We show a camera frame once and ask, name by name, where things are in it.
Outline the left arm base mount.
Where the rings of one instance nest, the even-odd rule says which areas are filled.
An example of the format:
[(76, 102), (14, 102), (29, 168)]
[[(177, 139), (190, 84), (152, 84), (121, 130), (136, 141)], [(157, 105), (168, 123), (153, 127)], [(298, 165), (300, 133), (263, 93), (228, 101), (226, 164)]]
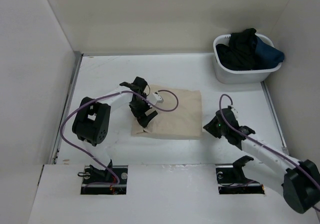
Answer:
[(106, 169), (92, 165), (85, 166), (77, 173), (81, 178), (81, 195), (125, 195), (127, 193), (128, 166), (113, 166), (112, 171), (118, 179)]

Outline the beige trousers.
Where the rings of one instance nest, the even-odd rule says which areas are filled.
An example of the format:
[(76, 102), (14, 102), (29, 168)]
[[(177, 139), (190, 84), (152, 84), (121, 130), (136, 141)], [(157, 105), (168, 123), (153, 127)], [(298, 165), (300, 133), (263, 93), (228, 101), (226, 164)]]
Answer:
[(155, 116), (143, 128), (134, 120), (131, 128), (133, 137), (147, 137), (155, 139), (196, 140), (202, 136), (202, 95), (199, 90), (187, 90), (163, 87), (152, 84), (151, 92), (160, 92), (163, 102), (158, 107), (166, 110), (177, 107), (171, 112), (157, 111)]

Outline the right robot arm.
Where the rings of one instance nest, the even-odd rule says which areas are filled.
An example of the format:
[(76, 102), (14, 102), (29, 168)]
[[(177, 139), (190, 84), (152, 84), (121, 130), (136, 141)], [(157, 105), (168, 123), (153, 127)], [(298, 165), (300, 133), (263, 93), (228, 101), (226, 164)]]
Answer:
[(316, 164), (309, 159), (298, 160), (259, 140), (252, 128), (239, 125), (232, 106), (218, 110), (203, 129), (246, 154), (232, 164), (236, 181), (253, 180), (269, 187), (299, 214), (319, 203), (320, 172)]

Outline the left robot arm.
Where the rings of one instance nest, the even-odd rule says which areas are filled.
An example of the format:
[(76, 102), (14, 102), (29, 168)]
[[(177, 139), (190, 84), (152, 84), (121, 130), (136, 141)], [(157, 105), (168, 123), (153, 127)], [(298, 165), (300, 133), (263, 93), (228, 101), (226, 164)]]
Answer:
[(100, 145), (107, 136), (110, 115), (123, 105), (128, 105), (138, 124), (145, 128), (150, 121), (157, 116), (158, 112), (147, 112), (163, 102), (163, 98), (157, 92), (145, 93), (148, 83), (141, 77), (136, 77), (132, 83), (122, 82), (111, 93), (106, 96), (93, 99), (85, 97), (82, 99), (79, 108), (73, 113), (75, 119), (72, 124), (72, 132), (81, 141), (86, 141), (89, 145), (84, 151), (100, 167), (90, 168), (95, 172), (95, 177), (100, 183), (108, 183), (112, 177), (116, 178), (113, 172), (113, 164), (103, 164), (98, 157), (90, 152), (90, 147), (95, 148)]

